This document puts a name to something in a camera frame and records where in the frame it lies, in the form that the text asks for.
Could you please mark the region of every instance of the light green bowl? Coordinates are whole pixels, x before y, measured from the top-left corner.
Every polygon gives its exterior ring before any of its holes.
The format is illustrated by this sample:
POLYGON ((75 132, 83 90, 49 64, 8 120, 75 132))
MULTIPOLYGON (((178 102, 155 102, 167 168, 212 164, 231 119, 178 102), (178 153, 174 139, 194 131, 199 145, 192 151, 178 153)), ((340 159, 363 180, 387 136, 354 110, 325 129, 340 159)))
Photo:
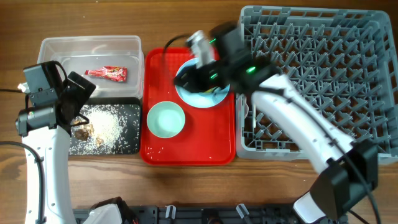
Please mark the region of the light green bowl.
POLYGON ((153 106, 147 116, 149 131, 159 138, 176 136, 184 127, 185 114, 181 107, 170 101, 153 106))

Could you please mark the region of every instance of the wooden table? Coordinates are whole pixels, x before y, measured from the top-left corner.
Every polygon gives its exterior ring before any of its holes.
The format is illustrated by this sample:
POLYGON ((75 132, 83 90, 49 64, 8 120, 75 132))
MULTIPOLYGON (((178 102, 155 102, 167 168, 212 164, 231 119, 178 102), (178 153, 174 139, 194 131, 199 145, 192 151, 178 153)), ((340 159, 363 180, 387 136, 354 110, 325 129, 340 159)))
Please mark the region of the wooden table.
MULTIPOLYGON (((245 5, 376 9, 398 24, 398 1, 268 0, 190 1, 153 0, 104 2, 56 0, 55 4, 3 0, 0 5, 0 88, 24 82, 22 68, 37 61, 46 37, 138 35, 144 53, 163 46, 171 37, 236 20, 245 5)), ((20 141, 15 119, 24 96, 0 93, 0 141, 20 141)), ((384 223, 398 221, 398 164, 381 166, 374 192, 384 223)), ((23 150, 0 150, 0 222, 22 223, 26 206, 26 165, 23 150)), ((69 160, 73 208, 122 196, 129 205, 248 205, 293 202, 317 175, 307 161, 277 162, 235 159, 223 167, 151 167, 135 156, 75 156, 69 160)), ((354 210, 374 223, 367 199, 354 210)), ((350 218, 351 223, 359 223, 350 218)))

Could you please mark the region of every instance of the dish rack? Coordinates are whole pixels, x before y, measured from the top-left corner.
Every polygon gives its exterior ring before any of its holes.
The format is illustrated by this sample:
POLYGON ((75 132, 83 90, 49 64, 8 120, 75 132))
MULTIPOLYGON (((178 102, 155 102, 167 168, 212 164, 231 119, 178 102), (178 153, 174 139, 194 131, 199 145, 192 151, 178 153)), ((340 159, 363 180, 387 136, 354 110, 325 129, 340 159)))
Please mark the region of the dish rack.
MULTIPOLYGON (((376 142, 380 164, 398 161, 398 63, 385 12, 246 6, 239 26, 253 56, 269 57, 327 120, 359 141, 376 142)), ((236 141, 239 157, 307 159, 243 95, 236 141)))

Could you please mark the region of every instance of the red snack wrapper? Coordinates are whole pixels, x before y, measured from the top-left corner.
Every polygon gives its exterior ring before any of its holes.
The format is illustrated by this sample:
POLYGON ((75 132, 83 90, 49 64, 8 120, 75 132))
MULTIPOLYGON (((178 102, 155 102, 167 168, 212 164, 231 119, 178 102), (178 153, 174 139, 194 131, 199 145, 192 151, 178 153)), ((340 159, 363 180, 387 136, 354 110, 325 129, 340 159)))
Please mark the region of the red snack wrapper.
POLYGON ((117 66, 104 66, 97 70, 87 70, 85 75, 106 78, 115 82, 125 82, 127 78, 127 68, 117 66))

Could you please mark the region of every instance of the blue plate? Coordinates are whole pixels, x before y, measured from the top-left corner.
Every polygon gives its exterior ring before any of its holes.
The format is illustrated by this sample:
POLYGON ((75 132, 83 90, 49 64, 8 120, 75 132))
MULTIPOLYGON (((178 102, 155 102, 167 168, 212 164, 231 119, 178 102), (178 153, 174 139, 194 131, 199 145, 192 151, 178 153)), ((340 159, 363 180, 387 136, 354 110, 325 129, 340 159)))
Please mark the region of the blue plate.
MULTIPOLYGON (((177 76, 185 67, 196 65, 197 62, 197 58, 193 58, 185 62, 175 75, 177 76)), ((221 103, 226 98, 229 92, 229 85, 222 90, 218 88, 218 90, 215 90, 213 93, 190 93, 180 86, 175 86, 175 89, 180 98, 188 105, 196 108, 211 108, 212 106, 221 103)))

